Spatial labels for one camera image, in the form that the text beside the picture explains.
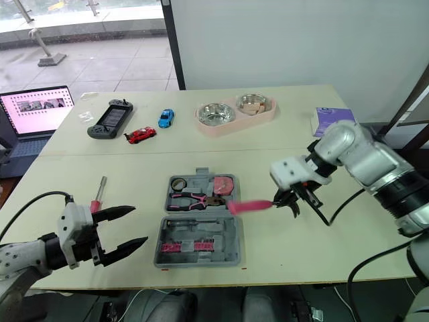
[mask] pink tool handle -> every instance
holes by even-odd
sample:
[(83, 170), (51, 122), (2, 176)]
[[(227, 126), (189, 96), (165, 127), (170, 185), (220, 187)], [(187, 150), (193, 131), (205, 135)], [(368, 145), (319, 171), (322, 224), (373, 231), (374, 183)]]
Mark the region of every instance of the pink tool handle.
[(91, 206), (89, 208), (91, 210), (91, 213), (96, 213), (98, 210), (100, 210), (100, 205), (101, 205), (100, 201), (97, 201), (97, 200), (91, 201)]
[(268, 209), (273, 205), (269, 200), (253, 200), (247, 201), (245, 203), (236, 203), (234, 201), (229, 201), (227, 207), (233, 215), (238, 215), (244, 211), (254, 211), (254, 210), (263, 210)]

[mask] open tool case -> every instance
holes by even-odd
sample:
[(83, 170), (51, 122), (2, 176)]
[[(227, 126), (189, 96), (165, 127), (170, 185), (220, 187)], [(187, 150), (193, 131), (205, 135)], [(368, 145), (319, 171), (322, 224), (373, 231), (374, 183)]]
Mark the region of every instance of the open tool case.
[[(230, 178), (233, 188), (228, 195), (228, 189), (222, 195), (214, 192), (215, 178)], [(184, 179), (186, 187), (181, 191), (172, 188), (176, 179)], [(240, 262), (239, 220), (232, 216), (226, 204), (195, 206), (198, 200), (188, 197), (178, 197), (184, 193), (205, 194), (209, 197), (221, 197), (226, 202), (237, 200), (239, 183), (232, 174), (211, 174), (208, 168), (197, 168), (193, 176), (173, 176), (168, 183), (168, 193), (165, 210), (169, 214), (161, 221), (161, 229), (155, 251), (155, 266), (171, 267), (201, 267), (201, 266), (233, 266)], [(181, 210), (171, 211), (176, 207)]]

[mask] pliers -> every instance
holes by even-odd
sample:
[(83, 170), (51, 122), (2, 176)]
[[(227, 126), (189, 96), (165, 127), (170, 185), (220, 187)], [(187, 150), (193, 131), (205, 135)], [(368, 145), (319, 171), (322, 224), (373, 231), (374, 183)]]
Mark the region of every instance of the pliers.
[(208, 197), (205, 193), (170, 193), (170, 198), (191, 198), (198, 200), (198, 202), (189, 206), (168, 205), (167, 211), (204, 210), (207, 206), (220, 206), (226, 203), (224, 198)]

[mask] laptop keyboard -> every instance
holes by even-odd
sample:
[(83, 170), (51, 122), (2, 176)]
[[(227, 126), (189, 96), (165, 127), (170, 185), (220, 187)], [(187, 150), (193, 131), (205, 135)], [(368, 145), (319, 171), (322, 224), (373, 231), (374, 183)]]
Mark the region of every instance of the laptop keyboard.
[(48, 140), (49, 139), (20, 142), (13, 149), (9, 157), (16, 158), (20, 156), (37, 156), (42, 151)]

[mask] stainless steel bowl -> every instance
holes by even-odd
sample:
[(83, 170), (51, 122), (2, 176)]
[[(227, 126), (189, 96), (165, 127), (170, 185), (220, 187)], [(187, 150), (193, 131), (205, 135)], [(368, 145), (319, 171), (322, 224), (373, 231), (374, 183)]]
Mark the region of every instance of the stainless steel bowl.
[(267, 97), (260, 94), (246, 94), (237, 100), (237, 107), (240, 112), (248, 115), (254, 115), (254, 113), (248, 113), (245, 110), (246, 104), (263, 104), (265, 107), (264, 112), (271, 109), (271, 101)]
[(208, 126), (225, 124), (235, 119), (232, 107), (222, 103), (211, 103), (198, 110), (198, 119)]

